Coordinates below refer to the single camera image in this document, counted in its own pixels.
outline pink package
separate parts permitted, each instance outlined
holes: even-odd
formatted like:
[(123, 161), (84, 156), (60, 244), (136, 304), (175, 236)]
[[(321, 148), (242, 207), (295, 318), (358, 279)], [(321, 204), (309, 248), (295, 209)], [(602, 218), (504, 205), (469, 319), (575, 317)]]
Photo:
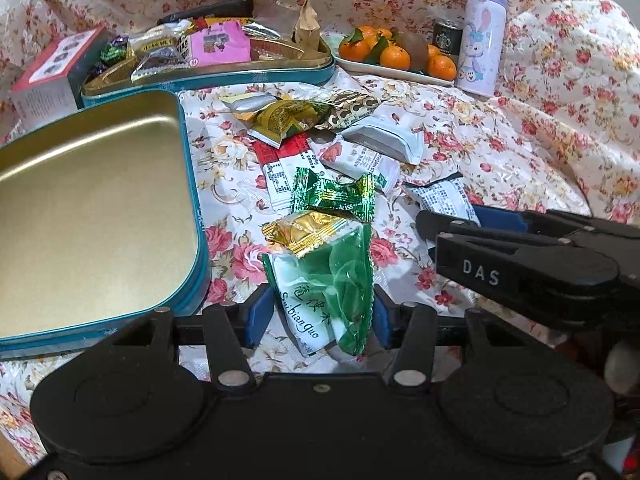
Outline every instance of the pink package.
[(251, 61), (251, 43), (239, 22), (214, 23), (185, 37), (189, 66), (209, 66)]

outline metal screw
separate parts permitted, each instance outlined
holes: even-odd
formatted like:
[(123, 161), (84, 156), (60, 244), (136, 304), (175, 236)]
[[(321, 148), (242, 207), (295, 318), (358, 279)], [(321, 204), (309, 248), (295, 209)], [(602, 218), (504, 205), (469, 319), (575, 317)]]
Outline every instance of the metal screw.
[(325, 394), (331, 389), (328, 384), (314, 384), (314, 391), (318, 394)]
[(49, 471), (47, 480), (68, 480), (62, 471)]
[(400, 370), (394, 374), (394, 381), (401, 386), (420, 386), (427, 376), (418, 370)]
[(238, 388), (249, 382), (249, 374), (242, 370), (226, 370), (218, 376), (218, 382), (229, 388)]

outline brown paper bag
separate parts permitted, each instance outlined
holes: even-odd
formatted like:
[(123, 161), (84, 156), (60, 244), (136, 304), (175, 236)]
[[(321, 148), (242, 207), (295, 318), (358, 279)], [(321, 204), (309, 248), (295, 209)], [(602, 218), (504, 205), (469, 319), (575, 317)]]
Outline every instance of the brown paper bag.
[(316, 18), (318, 14), (309, 3), (305, 0), (300, 9), (300, 16), (296, 22), (296, 31), (294, 40), (301, 45), (304, 50), (318, 50), (320, 43), (320, 25)]

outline cartoon bunny print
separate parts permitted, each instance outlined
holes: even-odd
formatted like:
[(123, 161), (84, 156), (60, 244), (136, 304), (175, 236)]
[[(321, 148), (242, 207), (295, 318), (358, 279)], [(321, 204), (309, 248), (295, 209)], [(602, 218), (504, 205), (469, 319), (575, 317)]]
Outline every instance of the cartoon bunny print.
[(469, 28), (469, 39), (465, 45), (465, 52), (461, 56), (458, 79), (466, 79), (469, 82), (482, 81), (484, 74), (480, 66), (479, 59), (484, 54), (484, 33), (489, 29), (491, 23), (491, 12), (489, 9), (482, 10), (480, 15), (480, 27), (476, 29), (475, 23), (467, 23)]

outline white plate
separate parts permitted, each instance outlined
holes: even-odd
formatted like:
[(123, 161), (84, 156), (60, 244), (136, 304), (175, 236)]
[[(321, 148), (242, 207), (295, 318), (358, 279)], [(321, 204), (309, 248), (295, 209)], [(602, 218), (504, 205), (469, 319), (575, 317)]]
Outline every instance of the white plate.
[(407, 70), (397, 70), (395, 68), (387, 68), (385, 66), (370, 65), (368, 63), (358, 63), (357, 61), (342, 59), (338, 54), (338, 46), (340, 45), (342, 38), (344, 38), (344, 35), (337, 32), (326, 32), (322, 34), (322, 39), (331, 49), (331, 53), (334, 55), (336, 62), (347, 72), (373, 74), (389, 79), (412, 81), (414, 83), (423, 83), (427, 85), (453, 86), (453, 81), (447, 81), (446, 79), (438, 79), (437, 77), (418, 74), (416, 72), (408, 72)]

